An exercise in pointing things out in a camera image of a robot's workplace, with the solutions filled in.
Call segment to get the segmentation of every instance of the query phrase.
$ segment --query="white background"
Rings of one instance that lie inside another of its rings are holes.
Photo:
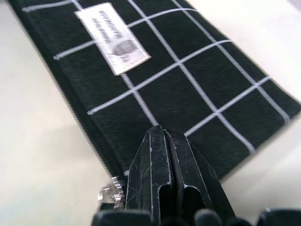
[[[286,0],[190,2],[301,101],[296,6]],[[109,177],[2,0],[0,106],[0,225],[89,225]],[[297,117],[223,180],[238,216],[254,222],[265,207],[301,208],[300,132]]]

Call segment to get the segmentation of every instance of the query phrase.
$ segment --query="white label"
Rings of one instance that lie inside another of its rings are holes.
[[[120,75],[150,59],[140,42],[110,3],[76,12],[110,65]]]

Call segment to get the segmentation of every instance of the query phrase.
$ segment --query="plaid fabric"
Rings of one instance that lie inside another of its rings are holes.
[[[145,131],[184,133],[221,178],[300,106],[184,0],[111,0],[152,56],[114,76],[74,12],[107,0],[11,0],[106,167],[120,175]]]

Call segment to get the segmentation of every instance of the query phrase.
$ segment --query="hot air balloon logo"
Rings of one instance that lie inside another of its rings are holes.
[[[125,40],[114,46],[112,54],[120,56],[122,62],[128,62],[131,58],[128,54],[135,52],[137,49],[132,40]]]

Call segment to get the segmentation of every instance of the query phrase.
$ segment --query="zipper teeth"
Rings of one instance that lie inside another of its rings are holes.
[[[45,54],[45,52],[48,52],[48,50],[45,47],[45,45],[43,45],[43,41],[41,40],[41,38],[33,32],[34,27],[31,25],[30,20],[25,15],[23,15],[23,12],[20,10],[16,0],[8,1],[12,6],[14,12],[18,16],[19,20],[21,21],[23,28],[29,34],[32,42],[35,44],[35,46],[39,50],[39,53],[42,55],[53,77],[57,81],[61,93],[63,93],[63,96],[67,99],[69,107],[71,107],[72,109],[71,112],[75,114],[77,120],[81,124],[81,127],[83,128],[89,140],[95,147],[97,155],[99,155],[101,161],[104,162],[105,167],[111,175],[122,175],[123,170],[121,169],[121,162],[116,162],[117,158],[115,157],[116,154],[114,150],[111,149],[110,145],[108,144],[108,141],[104,139],[102,133],[94,125],[92,120],[87,115],[86,111],[84,111],[84,107],[81,106],[81,104],[79,103],[78,99],[76,98],[76,94],[74,93],[74,90],[70,87],[68,82],[66,82],[64,79],[58,76],[59,73],[63,74],[63,72],[55,64],[55,62],[53,62],[53,59],[51,59],[47,56],[47,54]]]

